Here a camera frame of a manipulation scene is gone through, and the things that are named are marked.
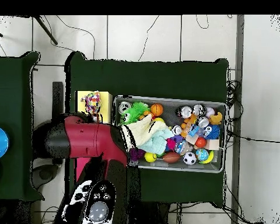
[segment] orange ball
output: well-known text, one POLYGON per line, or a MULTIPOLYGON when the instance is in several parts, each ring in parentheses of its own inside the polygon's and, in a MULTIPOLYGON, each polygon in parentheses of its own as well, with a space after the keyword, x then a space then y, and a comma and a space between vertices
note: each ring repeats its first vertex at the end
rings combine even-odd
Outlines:
POLYGON ((160 116, 163 113, 163 106, 161 104, 155 103, 151 106, 150 111, 155 116, 160 116))
POLYGON ((195 145, 198 147, 198 148, 203 148, 207 143, 207 140, 205 140, 204 138, 202 137, 199 137, 195 143, 195 145))

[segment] soccer ball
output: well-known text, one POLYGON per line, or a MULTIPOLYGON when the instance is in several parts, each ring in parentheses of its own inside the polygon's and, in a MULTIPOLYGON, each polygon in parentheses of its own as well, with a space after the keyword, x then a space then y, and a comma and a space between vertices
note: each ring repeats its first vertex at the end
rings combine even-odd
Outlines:
POLYGON ((187 152, 184 154, 183 160, 184 160, 184 163, 187 165, 194 165, 197 161, 197 158, 194 153, 187 152))

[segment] stuffed toy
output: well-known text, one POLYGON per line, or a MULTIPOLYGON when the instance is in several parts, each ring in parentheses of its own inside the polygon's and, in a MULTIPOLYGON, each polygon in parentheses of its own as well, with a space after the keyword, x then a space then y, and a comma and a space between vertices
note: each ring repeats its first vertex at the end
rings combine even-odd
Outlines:
POLYGON ((120 117, 120 124, 131 124, 138 121, 139 117, 144 114, 145 111, 150 111, 147 104, 143 102, 135 102, 132 107, 126 109, 120 117))

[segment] dark green tabletop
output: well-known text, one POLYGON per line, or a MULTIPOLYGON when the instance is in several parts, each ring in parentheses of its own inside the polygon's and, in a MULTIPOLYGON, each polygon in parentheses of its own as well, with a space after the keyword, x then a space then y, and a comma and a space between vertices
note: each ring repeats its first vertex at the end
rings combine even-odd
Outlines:
MULTIPOLYGON (((225 103, 227 67, 226 59, 215 62, 94 61, 84 59, 80 52, 73 52, 65 66, 65 110, 76 111, 77 90, 108 91, 113 96, 122 94, 225 103)), ((70 168, 73 183, 74 166, 70 168)), ((141 169, 141 197, 143 201, 214 202, 221 207, 223 172, 141 169)))
POLYGON ((9 149, 0 158, 0 199, 42 199, 30 184, 32 165, 32 104, 30 78, 39 60, 37 52, 19 58, 0 57, 0 127, 9 137, 9 149))

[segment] white ball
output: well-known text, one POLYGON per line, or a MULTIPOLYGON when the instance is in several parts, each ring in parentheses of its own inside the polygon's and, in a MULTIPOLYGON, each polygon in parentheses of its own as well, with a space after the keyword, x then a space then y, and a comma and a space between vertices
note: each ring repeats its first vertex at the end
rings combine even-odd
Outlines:
POLYGON ((184 160, 184 163, 187 165, 194 165, 197 161, 197 158, 194 153, 187 152, 184 154, 183 160, 184 160))
POLYGON ((215 115, 215 110, 211 107, 206 108, 206 117, 209 118, 211 115, 215 115))

